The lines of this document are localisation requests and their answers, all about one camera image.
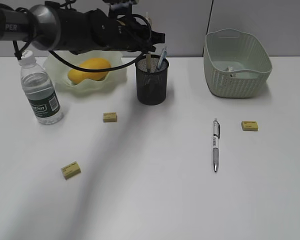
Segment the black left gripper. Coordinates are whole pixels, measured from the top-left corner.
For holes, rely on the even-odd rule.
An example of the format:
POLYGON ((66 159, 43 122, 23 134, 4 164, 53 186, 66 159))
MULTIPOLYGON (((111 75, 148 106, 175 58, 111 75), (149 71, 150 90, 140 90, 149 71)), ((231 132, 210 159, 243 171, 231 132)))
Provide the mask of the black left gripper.
POLYGON ((88 13, 93 50, 120 52, 155 52, 164 44, 166 35, 155 32, 147 19, 139 14, 108 17, 97 9, 88 13))

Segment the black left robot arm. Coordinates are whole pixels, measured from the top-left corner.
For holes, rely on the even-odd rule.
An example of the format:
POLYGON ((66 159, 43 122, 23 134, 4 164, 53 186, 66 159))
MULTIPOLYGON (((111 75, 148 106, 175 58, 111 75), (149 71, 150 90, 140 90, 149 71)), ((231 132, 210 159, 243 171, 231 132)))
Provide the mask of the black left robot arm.
POLYGON ((136 0, 106 0, 108 14, 101 9, 82 13, 71 7, 45 1, 30 9, 12 9, 0 3, 0 41, 23 41, 41 51, 154 52, 165 43, 165 34, 155 32, 145 17, 134 14, 136 0))

